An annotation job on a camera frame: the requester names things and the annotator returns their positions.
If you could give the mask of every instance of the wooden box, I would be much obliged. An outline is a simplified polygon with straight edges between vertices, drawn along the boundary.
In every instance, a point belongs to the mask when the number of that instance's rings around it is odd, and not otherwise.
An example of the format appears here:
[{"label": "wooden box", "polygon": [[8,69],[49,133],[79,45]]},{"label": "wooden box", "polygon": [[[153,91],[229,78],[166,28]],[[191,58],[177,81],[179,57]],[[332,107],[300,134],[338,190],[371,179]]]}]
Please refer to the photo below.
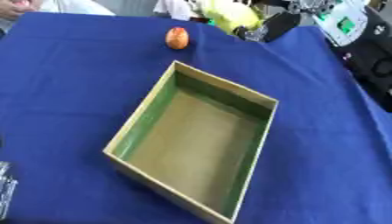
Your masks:
[{"label": "wooden box", "polygon": [[105,148],[117,168],[213,223],[234,223],[277,100],[174,61]]}]

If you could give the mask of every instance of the table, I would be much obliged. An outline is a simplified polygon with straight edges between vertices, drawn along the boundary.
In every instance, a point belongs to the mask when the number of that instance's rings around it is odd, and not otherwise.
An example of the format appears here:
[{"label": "table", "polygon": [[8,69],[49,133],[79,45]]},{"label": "table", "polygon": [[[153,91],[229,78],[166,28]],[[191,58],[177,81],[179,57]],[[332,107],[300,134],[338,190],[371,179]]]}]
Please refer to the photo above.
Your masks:
[{"label": "table", "polygon": [[[185,27],[191,44],[165,46]],[[15,223],[203,223],[117,173],[102,149],[173,60],[280,100],[238,223],[392,223],[391,115],[294,29],[270,44],[154,17],[28,13],[0,42],[0,159]]]}]

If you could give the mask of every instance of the robotic arm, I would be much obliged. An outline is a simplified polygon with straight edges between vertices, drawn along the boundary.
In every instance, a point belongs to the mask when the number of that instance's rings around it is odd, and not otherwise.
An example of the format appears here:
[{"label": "robotic arm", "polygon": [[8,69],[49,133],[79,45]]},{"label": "robotic arm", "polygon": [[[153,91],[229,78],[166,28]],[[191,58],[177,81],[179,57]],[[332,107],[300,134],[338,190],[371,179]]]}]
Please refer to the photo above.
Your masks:
[{"label": "robotic arm", "polygon": [[307,15],[325,34],[341,62],[361,87],[386,111],[392,112],[391,25],[363,0],[262,0],[285,11],[254,30],[237,28],[242,39],[270,42],[299,25]]}]

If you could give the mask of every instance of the white cloth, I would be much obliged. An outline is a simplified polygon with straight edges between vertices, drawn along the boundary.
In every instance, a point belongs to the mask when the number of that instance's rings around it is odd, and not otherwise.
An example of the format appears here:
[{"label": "white cloth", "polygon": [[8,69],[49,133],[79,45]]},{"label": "white cloth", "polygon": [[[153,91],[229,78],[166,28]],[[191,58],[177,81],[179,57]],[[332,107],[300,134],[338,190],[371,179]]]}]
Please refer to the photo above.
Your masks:
[{"label": "white cloth", "polygon": [[[39,11],[107,16],[115,15],[110,10],[92,0],[44,0]],[[13,24],[13,21],[0,18],[0,29],[5,32],[7,32]]]},{"label": "white cloth", "polygon": [[171,18],[178,20],[189,20],[199,18],[200,15],[193,11],[193,3],[185,0],[158,0],[154,12],[169,13]]}]

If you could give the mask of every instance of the white object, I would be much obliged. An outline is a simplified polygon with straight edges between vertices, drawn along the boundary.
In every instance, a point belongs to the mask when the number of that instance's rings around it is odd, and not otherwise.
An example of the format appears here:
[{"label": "white object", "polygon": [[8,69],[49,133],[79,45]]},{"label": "white object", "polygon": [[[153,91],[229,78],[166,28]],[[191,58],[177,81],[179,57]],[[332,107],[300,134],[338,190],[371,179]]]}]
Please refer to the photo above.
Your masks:
[{"label": "white object", "polygon": [[[110,10],[92,0],[44,0],[39,11],[107,16],[115,15]],[[0,29],[5,32],[9,31],[13,24],[13,21],[0,18]]]},{"label": "white object", "polygon": [[178,20],[189,20],[199,18],[200,15],[194,11],[195,3],[192,0],[158,0],[154,12],[169,13],[171,18]]},{"label": "white object", "polygon": [[[365,12],[367,2],[367,0],[345,0],[335,5],[324,20],[317,15],[313,15],[312,18],[335,46],[347,46],[358,39],[367,27],[368,17]],[[344,33],[339,28],[339,23],[344,20],[353,23],[353,28],[348,33]]]}]

